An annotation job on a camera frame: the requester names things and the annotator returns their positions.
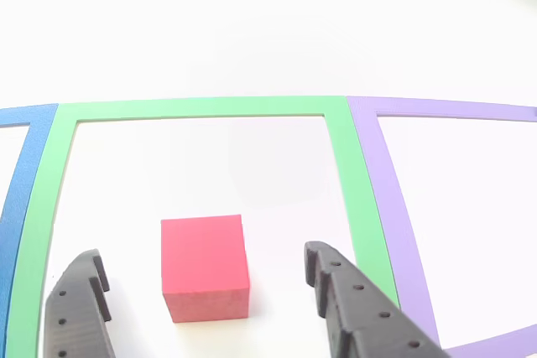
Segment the grey object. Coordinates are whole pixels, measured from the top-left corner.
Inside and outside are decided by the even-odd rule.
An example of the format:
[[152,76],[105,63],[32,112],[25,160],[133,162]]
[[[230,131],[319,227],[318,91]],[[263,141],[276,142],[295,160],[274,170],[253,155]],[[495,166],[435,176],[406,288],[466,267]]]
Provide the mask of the grey object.
[[73,260],[47,298],[44,358],[115,358],[105,325],[109,289],[97,249]]
[[448,357],[330,245],[305,244],[305,272],[326,319],[332,358]]

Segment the green tape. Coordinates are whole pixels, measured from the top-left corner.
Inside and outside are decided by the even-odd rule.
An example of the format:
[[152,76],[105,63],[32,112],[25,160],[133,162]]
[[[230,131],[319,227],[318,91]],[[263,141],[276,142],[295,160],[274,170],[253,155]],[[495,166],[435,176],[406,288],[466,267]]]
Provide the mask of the green tape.
[[325,117],[357,264],[399,305],[373,188],[345,97],[233,97],[64,104],[58,107],[50,129],[24,222],[13,281],[6,357],[36,358],[38,355],[41,293],[55,209],[78,122],[281,116]]

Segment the red foam block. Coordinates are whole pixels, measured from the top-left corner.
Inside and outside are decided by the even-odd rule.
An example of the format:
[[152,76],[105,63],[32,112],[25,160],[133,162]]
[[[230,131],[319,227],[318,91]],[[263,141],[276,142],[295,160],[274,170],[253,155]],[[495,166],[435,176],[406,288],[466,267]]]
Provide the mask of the red foam block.
[[163,220],[162,292],[174,323],[247,318],[241,216]]

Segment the blue tape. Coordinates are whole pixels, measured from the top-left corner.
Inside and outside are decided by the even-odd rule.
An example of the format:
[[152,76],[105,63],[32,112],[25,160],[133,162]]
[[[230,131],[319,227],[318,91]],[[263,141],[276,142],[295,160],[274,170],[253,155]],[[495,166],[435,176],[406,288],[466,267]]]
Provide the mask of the blue tape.
[[29,126],[0,216],[0,356],[6,353],[9,300],[18,245],[39,161],[58,104],[0,109],[0,127]]

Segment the purple square outline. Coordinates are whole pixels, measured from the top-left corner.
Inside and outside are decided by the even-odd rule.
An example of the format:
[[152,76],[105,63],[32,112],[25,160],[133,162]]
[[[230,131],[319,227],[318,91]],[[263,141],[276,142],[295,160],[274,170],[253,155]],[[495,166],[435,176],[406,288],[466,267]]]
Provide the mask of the purple square outline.
[[[399,302],[403,311],[439,343],[420,253],[378,117],[448,117],[537,122],[537,108],[464,101],[349,96],[363,156],[377,201]],[[447,350],[456,358],[525,358],[537,352],[537,324]]]

